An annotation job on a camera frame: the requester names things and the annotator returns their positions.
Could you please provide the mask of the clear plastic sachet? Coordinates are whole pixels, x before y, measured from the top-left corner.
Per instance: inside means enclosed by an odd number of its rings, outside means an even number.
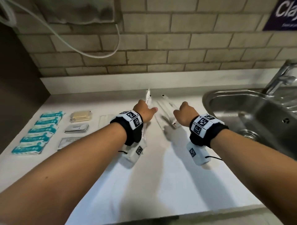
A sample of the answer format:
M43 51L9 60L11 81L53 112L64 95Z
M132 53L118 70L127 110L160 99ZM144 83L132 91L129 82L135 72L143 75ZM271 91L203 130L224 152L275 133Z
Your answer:
M150 91L150 89L147 89L145 103L147 104L148 107L150 107L151 102L152 102L152 100L151 100L151 91ZM144 123L143 124L143 129L142 129L142 141L146 141L146 138L145 138L146 129L147 129L147 123Z

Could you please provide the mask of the person's right forearm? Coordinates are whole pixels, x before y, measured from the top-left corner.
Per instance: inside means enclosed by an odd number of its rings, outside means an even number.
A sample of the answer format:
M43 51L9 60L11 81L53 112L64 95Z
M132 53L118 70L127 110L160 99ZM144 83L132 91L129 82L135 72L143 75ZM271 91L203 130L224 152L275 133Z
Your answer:
M228 129L210 146L284 225L297 225L297 161Z

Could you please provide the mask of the person's left forearm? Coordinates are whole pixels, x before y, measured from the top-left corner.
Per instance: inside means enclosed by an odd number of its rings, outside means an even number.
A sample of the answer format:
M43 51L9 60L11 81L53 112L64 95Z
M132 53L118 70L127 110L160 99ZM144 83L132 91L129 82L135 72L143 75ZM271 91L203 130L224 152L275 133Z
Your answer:
M48 157L0 193L0 224L64 225L126 139L111 123Z

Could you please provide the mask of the stack of grey sachets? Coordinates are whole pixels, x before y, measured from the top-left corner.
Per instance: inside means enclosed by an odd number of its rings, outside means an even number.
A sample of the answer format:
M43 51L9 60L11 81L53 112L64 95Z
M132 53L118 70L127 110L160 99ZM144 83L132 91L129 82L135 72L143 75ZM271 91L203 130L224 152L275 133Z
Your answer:
M88 123L71 124L65 129L64 133L83 134L83 133L87 133L88 129L89 129Z

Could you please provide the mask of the clear plastic cutlery packet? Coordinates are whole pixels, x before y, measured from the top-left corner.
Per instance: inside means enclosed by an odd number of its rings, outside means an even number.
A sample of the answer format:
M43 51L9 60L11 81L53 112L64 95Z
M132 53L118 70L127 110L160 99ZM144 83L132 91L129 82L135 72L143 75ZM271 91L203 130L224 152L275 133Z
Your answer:
M155 118L162 131L168 126L172 129L181 127L173 114L173 111L178 110L178 107L166 95L163 94L161 98L154 100L152 103L154 107L158 108Z

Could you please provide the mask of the teal tissue packet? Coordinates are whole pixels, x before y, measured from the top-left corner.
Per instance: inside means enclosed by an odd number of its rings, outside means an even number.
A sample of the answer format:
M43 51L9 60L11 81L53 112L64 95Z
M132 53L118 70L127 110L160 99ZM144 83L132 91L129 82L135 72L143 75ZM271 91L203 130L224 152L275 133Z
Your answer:
M50 138L53 136L53 133L51 132L40 132L40 133L27 133L21 140L22 142L36 142L36 141L42 141L42 142L49 142Z
M47 142L45 141L33 141L33 142L20 142L12 150L14 155L38 155L41 154Z
M47 125L47 124L58 125L60 120L61 120L60 116L56 116L56 117L40 117L39 120L36 121L34 125Z
M51 123L51 124L43 124L43 125L34 125L29 129L28 133L43 133L48 132L55 134L58 130L59 126Z
M51 117L59 117L62 118L64 116L65 112L59 111L59 112L45 112L42 115L40 115L40 118L51 118Z

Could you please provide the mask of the grey wall box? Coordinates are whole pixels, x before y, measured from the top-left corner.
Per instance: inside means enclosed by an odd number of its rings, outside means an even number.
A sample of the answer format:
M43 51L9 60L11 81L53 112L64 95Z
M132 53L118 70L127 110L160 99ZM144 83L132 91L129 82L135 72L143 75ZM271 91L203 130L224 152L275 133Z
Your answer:
M120 0L33 0L48 23L87 25L117 23Z

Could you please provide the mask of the stainless steel sink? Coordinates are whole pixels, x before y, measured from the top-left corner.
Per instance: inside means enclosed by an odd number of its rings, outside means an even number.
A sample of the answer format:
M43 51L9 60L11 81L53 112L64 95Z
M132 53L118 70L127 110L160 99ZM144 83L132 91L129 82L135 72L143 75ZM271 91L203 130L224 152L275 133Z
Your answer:
M235 133L297 161L297 99L285 106L283 97L271 98L257 91L209 92L202 98L208 114Z

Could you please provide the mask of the black wristband with marker tags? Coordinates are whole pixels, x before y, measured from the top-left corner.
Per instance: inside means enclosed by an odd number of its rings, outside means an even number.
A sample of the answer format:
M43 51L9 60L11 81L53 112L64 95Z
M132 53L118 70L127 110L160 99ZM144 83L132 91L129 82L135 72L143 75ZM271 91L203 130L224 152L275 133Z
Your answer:
M210 114L202 114L191 121L189 129L191 132L190 141L192 144L211 148L211 140L222 130L229 129L229 127Z
M134 143L139 143L142 138L143 118L134 110L124 111L116 115L111 123L119 123L127 134L125 145L131 146Z

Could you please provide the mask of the chrome faucet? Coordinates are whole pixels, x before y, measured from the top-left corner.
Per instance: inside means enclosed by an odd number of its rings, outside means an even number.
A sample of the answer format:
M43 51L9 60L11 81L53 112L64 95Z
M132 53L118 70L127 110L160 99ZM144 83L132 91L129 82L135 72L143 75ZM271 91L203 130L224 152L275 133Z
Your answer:
M297 68L297 60L286 60L261 93L272 97L281 85L291 85L297 81L297 75L291 75L294 68Z

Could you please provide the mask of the person's left hand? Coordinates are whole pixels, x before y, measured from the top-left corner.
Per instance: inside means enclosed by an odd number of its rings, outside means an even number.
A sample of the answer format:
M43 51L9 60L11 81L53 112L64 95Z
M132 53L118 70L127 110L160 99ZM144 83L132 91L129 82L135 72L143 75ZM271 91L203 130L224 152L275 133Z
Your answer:
M148 106L144 100L140 99L138 103L133 107L133 110L141 115L143 123L148 123L153 117L149 117Z

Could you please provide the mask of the person's right hand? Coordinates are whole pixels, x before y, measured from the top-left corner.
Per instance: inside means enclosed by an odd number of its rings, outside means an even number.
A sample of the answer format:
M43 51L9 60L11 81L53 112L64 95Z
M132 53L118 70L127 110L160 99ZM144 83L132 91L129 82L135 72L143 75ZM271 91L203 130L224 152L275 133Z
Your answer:
M179 110L174 110L173 114L177 122L185 127L190 127L193 119L199 116L198 112L193 107L191 107L188 102L183 102Z

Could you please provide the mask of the purple wall sign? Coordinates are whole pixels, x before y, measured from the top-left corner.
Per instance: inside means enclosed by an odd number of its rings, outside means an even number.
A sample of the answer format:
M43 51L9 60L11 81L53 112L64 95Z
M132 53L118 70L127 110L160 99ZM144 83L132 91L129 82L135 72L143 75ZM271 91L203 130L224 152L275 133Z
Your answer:
M279 0L262 31L297 31L297 0Z

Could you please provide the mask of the white grey sachet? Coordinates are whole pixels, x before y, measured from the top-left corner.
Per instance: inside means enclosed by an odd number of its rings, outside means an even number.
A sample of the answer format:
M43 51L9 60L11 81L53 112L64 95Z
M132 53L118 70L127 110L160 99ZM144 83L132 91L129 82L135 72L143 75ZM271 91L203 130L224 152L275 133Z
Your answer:
M65 148L66 146L68 146L69 144L79 140L81 137L66 137L66 138L62 138L59 145L58 145L58 148L57 148L57 151L60 151L62 148Z

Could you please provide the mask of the flat clear plastic packet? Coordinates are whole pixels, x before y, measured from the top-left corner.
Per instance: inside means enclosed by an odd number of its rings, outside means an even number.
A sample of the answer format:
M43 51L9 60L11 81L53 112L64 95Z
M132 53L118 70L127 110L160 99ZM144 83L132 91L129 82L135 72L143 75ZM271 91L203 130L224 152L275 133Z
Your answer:
M115 114L101 115L99 116L98 129L109 125L110 121L115 118Z

